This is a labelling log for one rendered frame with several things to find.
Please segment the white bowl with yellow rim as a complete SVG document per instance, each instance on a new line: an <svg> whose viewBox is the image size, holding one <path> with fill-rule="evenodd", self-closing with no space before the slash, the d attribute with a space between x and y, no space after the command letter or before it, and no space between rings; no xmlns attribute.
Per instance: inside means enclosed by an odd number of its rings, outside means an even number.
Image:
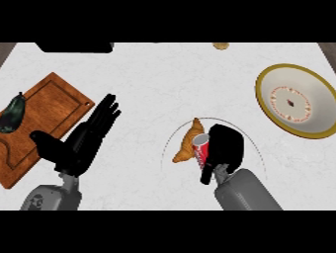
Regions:
<svg viewBox="0 0 336 253"><path fill-rule="evenodd" d="M283 130L309 139L336 133L336 90L312 70L275 64L259 74L255 89L264 113Z"/></svg>

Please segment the black appliance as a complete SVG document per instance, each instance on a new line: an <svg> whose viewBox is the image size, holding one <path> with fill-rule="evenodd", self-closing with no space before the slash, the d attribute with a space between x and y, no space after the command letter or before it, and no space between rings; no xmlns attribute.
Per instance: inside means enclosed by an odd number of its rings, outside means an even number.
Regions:
<svg viewBox="0 0 336 253"><path fill-rule="evenodd" d="M43 52L74 52L74 53L110 53L113 51L113 42L39 42L39 48Z"/></svg>

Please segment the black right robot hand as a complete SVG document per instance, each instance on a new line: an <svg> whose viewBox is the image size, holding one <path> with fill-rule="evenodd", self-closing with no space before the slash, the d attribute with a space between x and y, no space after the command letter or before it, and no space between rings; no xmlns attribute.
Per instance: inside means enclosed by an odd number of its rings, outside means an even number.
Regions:
<svg viewBox="0 0 336 253"><path fill-rule="evenodd" d="M209 131L209 149L200 182L210 183L212 173L218 165L228 165L227 173L233 174L243 163L244 137L230 127L216 124Z"/></svg>

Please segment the dark green eggplant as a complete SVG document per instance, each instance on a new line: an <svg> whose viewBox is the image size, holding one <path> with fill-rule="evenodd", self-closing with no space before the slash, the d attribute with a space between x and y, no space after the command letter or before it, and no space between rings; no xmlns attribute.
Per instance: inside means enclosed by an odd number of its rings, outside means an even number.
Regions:
<svg viewBox="0 0 336 253"><path fill-rule="evenodd" d="M26 115L26 96L18 94L0 116L0 133L12 133L23 123Z"/></svg>

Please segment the golden croissant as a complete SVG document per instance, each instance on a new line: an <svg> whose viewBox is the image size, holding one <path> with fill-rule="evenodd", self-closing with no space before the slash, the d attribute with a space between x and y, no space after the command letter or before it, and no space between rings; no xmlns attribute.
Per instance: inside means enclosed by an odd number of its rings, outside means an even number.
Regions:
<svg viewBox="0 0 336 253"><path fill-rule="evenodd" d="M173 163L187 161L194 157L194 149L193 149L193 140L194 138L204 133L204 127L200 122L200 119L194 119L191 123L191 128L185 133L179 151L172 159Z"/></svg>

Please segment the brown wooden cutting board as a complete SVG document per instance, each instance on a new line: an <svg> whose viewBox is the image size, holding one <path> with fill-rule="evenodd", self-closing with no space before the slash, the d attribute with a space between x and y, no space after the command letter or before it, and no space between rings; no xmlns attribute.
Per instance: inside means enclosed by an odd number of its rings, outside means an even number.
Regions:
<svg viewBox="0 0 336 253"><path fill-rule="evenodd" d="M94 101L52 72L26 92L26 115L18 130L0 133L0 184L11 189L40 160L30 133L42 130L63 138L83 118Z"/></svg>

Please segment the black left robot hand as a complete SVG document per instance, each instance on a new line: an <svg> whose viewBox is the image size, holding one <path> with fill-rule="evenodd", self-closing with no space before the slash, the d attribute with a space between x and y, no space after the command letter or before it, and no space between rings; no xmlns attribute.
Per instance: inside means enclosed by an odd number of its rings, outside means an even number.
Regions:
<svg viewBox="0 0 336 253"><path fill-rule="evenodd" d="M30 133L39 155L57 165L60 173L79 177L86 172L120 114L116 96L108 94L88 121L79 124L66 141L40 130Z"/></svg>

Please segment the red soda can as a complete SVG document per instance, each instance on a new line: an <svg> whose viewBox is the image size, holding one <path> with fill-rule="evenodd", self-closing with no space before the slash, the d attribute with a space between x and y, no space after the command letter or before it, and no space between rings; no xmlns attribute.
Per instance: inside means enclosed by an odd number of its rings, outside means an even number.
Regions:
<svg viewBox="0 0 336 253"><path fill-rule="evenodd" d="M194 150L194 157L199 162L199 167L203 168L206 164L206 159L209 156L209 134L202 133L194 139L193 139L193 150Z"/></svg>

